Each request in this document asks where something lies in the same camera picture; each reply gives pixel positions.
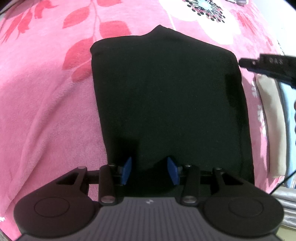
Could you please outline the black garment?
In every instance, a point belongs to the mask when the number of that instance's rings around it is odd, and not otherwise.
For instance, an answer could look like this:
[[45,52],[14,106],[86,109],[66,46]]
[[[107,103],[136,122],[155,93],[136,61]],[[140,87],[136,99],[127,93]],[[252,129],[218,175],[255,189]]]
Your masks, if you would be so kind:
[[90,51],[107,161],[131,160],[131,193],[168,191],[168,158],[254,182],[247,103],[232,52],[163,26],[100,40]]

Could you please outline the dark grey folded garment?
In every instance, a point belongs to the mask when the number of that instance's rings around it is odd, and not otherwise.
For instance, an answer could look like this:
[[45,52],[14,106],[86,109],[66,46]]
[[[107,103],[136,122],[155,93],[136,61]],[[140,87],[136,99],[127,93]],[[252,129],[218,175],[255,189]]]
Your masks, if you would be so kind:
[[279,189],[273,192],[272,196],[276,198],[284,209],[284,218],[282,225],[296,228],[296,193],[295,189],[280,186]]

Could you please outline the pink floral bed blanket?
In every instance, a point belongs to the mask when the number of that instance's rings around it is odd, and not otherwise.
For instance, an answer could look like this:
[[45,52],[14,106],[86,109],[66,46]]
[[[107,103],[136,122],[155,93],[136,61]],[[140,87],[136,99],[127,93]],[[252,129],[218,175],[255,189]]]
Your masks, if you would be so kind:
[[286,1],[217,1],[225,22],[185,1],[11,1],[1,11],[1,233],[20,236],[16,203],[60,175],[106,163],[91,45],[143,35],[158,25],[237,57],[295,51],[295,10]]

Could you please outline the light blue folded cloth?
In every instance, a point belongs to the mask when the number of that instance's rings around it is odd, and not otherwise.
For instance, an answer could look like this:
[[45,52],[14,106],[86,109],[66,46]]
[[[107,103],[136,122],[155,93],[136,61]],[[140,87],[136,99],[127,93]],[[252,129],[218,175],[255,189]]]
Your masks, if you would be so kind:
[[287,172],[286,177],[295,171],[295,89],[279,83],[287,132]]

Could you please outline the beige folded cloth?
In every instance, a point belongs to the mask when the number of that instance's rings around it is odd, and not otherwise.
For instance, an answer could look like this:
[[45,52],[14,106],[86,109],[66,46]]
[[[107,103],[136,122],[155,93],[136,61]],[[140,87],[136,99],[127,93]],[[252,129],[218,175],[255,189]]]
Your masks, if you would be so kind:
[[278,84],[273,78],[261,74],[255,75],[255,83],[267,124],[269,173],[278,178],[287,171],[287,133]]

